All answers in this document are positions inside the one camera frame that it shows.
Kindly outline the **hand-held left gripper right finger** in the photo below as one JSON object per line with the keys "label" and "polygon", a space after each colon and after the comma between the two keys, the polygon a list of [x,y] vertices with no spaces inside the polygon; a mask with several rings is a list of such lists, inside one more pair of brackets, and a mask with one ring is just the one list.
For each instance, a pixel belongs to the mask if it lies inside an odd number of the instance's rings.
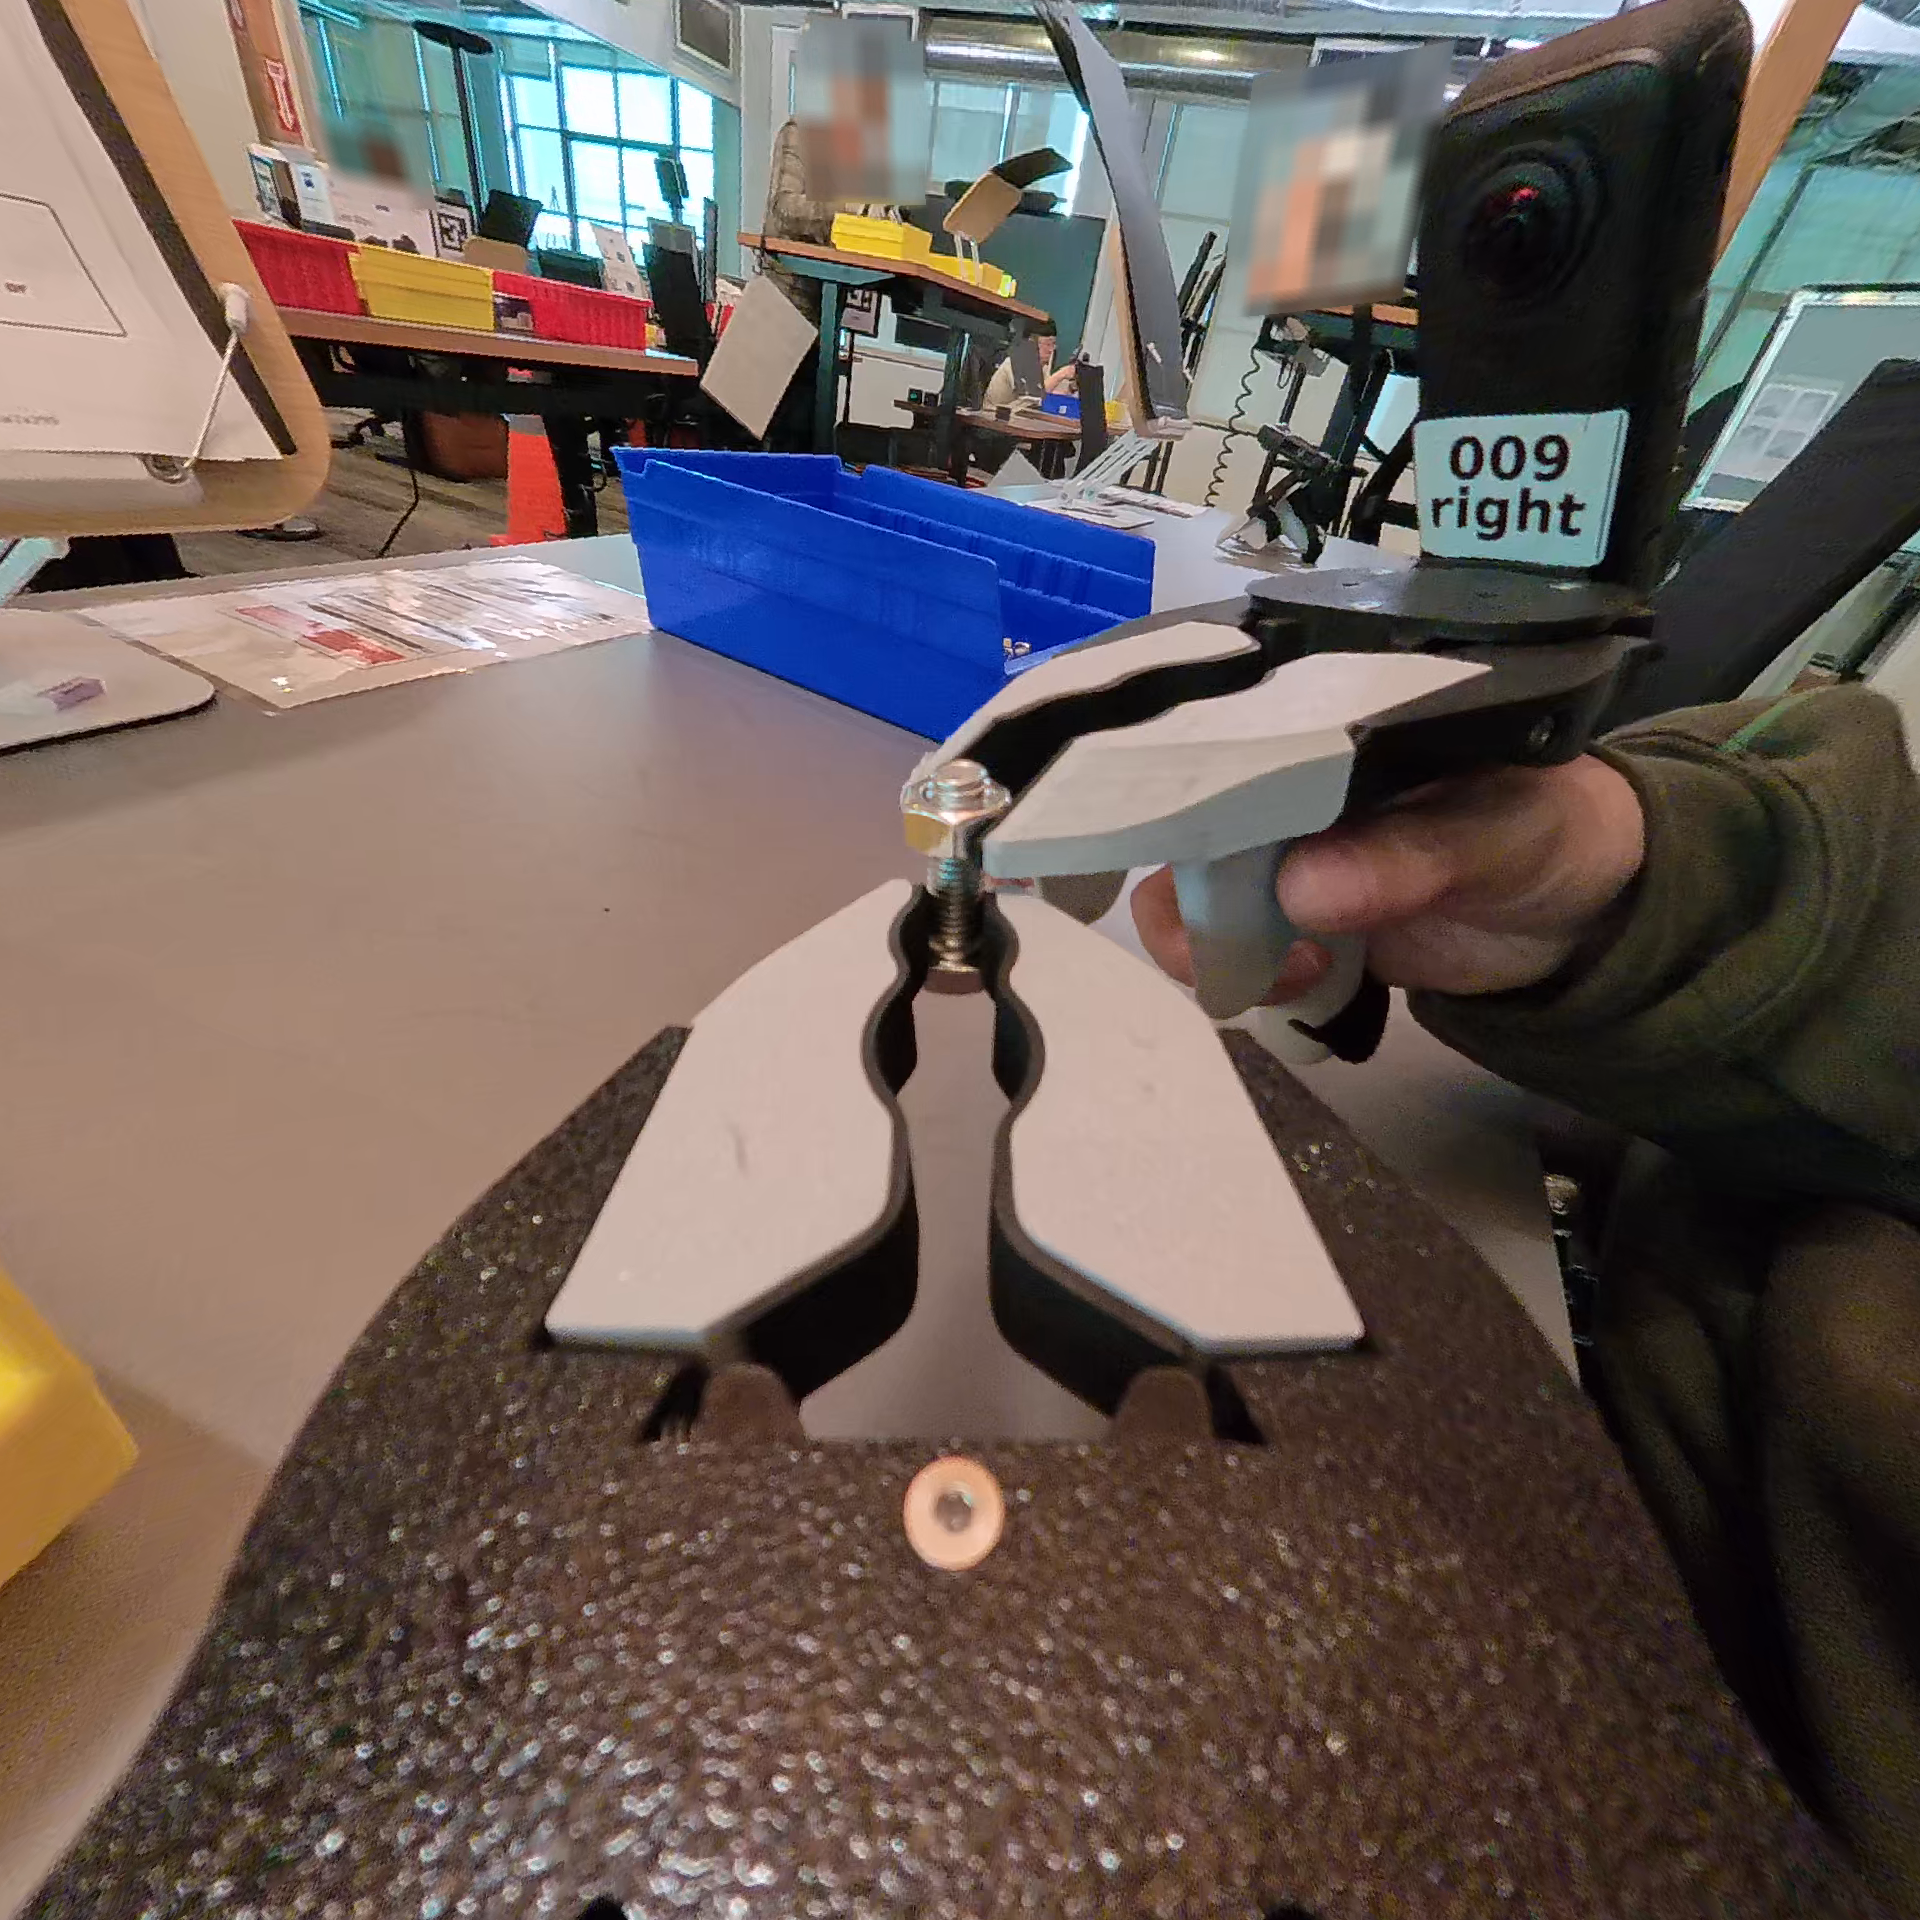
{"label": "hand-held left gripper right finger", "polygon": [[1079,1402],[1151,1370],[1346,1352],[1365,1326],[1213,1023],[1147,963],[998,895],[991,1316]]}

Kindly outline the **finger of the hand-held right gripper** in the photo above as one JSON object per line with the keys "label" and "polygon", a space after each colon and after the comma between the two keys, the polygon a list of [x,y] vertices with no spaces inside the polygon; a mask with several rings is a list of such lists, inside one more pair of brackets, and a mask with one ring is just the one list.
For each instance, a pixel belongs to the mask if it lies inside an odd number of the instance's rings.
{"label": "finger of the hand-held right gripper", "polygon": [[1182,621],[1055,650],[1010,676],[932,752],[932,807],[1018,803],[1084,736],[1253,688],[1265,647],[1236,627]]}
{"label": "finger of the hand-held right gripper", "polygon": [[988,832],[982,869],[1127,874],[1326,830],[1346,807],[1362,728],[1485,674],[1427,653],[1308,656],[1247,690],[1079,736]]}

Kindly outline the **steel hex nut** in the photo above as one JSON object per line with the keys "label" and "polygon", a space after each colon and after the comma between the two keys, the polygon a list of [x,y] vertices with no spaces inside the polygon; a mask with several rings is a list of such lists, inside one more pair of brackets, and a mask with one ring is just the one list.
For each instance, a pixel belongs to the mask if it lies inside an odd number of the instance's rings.
{"label": "steel hex nut", "polygon": [[929,859],[972,859],[1014,803],[977,758],[946,758],[909,776],[900,792],[902,835]]}

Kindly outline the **steel bolt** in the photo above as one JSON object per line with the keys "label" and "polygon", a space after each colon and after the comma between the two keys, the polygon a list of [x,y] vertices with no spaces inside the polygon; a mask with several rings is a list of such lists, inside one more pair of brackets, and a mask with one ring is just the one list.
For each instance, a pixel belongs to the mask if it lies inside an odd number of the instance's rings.
{"label": "steel bolt", "polygon": [[932,928],[929,935],[929,990],[942,994],[980,992],[977,959],[980,942],[980,836],[972,859],[929,859],[929,898]]}

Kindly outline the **grey desk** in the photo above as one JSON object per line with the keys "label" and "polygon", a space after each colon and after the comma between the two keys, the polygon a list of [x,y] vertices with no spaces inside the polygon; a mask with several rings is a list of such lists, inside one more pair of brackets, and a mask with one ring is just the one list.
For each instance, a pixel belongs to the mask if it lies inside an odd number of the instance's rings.
{"label": "grey desk", "polygon": [[5,1268],[138,1446],[5,1587],[5,1916],[370,1315],[661,1026],[907,874],[919,754],[625,637],[5,756]]}

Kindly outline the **wooden standing desk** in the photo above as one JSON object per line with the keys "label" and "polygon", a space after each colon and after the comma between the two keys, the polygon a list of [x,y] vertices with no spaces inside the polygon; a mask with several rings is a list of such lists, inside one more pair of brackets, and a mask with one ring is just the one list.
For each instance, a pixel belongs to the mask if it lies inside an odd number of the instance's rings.
{"label": "wooden standing desk", "polygon": [[964,341],[998,341],[998,346],[1012,347],[1036,331],[1052,330],[1049,316],[1041,309],[1014,295],[997,292],[977,278],[957,278],[954,272],[943,272],[938,255],[875,255],[759,231],[739,231],[737,240],[742,252],[751,252],[761,261],[772,258],[779,272],[814,282],[821,288],[818,365],[810,416],[810,451],[818,455],[836,452],[839,346],[845,295],[875,290],[891,303],[907,301],[921,309],[929,322],[949,330],[943,383],[932,419],[932,455],[942,471],[954,467],[957,448],[957,381],[967,359]]}

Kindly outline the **blue plastic bin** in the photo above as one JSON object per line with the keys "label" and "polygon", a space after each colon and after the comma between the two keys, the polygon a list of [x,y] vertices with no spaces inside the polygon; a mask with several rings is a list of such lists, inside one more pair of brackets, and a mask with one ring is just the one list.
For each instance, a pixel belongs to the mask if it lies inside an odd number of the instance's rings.
{"label": "blue plastic bin", "polygon": [[615,459],[661,632],[919,736],[1151,611],[1135,533],[830,455]]}

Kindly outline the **black panel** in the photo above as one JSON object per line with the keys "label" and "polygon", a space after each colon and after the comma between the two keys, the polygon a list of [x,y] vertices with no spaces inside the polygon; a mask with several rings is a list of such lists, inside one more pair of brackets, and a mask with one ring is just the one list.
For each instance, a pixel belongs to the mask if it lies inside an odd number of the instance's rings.
{"label": "black panel", "polygon": [[1918,530],[1918,365],[1876,364],[1653,599],[1655,662],[1618,719],[1724,704]]}

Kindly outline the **grey hanging panel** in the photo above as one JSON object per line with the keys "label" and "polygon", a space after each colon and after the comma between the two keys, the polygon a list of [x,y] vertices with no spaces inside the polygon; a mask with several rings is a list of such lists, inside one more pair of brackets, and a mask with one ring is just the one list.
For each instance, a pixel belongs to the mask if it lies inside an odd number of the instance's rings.
{"label": "grey hanging panel", "polygon": [[701,373],[701,392],[742,435],[764,440],[787,390],[818,347],[818,322],[772,277],[755,277],[726,311]]}

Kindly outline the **orange traffic cone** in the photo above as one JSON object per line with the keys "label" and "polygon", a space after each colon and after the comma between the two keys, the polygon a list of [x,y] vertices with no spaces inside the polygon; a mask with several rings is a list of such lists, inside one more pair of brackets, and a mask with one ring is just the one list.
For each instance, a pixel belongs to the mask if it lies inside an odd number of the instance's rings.
{"label": "orange traffic cone", "polygon": [[570,536],[567,502],[550,438],[539,416],[506,416],[507,527],[493,544],[547,544]]}

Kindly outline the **laminated instruction sheet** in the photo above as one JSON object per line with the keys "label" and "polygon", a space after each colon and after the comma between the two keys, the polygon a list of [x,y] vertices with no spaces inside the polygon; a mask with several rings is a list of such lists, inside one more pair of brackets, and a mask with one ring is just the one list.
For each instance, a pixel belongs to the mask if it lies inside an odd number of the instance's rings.
{"label": "laminated instruction sheet", "polygon": [[639,592],[506,554],[118,599],[86,619],[277,711],[654,628]]}

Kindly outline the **person's green jacket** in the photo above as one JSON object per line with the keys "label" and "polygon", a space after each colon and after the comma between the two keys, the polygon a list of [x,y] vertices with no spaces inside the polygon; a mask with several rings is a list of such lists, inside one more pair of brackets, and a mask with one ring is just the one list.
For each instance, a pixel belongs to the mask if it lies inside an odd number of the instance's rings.
{"label": "person's green jacket", "polygon": [[1918,1238],[1627,1155],[1599,1396],[1715,1659],[1882,1904],[1918,1910]]}

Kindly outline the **large yellow plastic bin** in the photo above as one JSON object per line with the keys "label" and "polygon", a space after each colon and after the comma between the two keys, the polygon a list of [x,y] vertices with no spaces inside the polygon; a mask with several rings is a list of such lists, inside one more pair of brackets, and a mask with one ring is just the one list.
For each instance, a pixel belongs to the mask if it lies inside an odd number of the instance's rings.
{"label": "large yellow plastic bin", "polygon": [[89,1366],[2,1278],[2,1581],[30,1566],[138,1461]]}

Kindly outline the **white rounded board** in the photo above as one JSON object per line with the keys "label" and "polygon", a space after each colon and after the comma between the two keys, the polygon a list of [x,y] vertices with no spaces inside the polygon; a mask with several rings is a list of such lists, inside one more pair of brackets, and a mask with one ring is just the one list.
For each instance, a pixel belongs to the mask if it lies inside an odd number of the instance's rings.
{"label": "white rounded board", "polygon": [[[95,676],[108,692],[74,711],[46,711],[27,692],[70,676]],[[201,674],[82,615],[35,607],[2,612],[5,754],[198,714],[214,701],[214,692]]]}

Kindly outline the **wooden board stand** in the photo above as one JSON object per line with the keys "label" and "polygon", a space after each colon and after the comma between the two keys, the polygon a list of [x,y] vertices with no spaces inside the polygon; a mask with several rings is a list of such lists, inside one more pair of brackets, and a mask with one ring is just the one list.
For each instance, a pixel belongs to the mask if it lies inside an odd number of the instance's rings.
{"label": "wooden board stand", "polygon": [[195,139],[130,4],[55,4],[100,76],[113,110],[166,198],[204,274],[227,290],[230,330],[244,331],[251,367],[286,423],[292,451],[277,459],[135,464],[110,475],[7,487],[5,536],[132,536],[239,530],[303,507],[322,487],[329,436],[318,395],[242,245],[223,191]]}

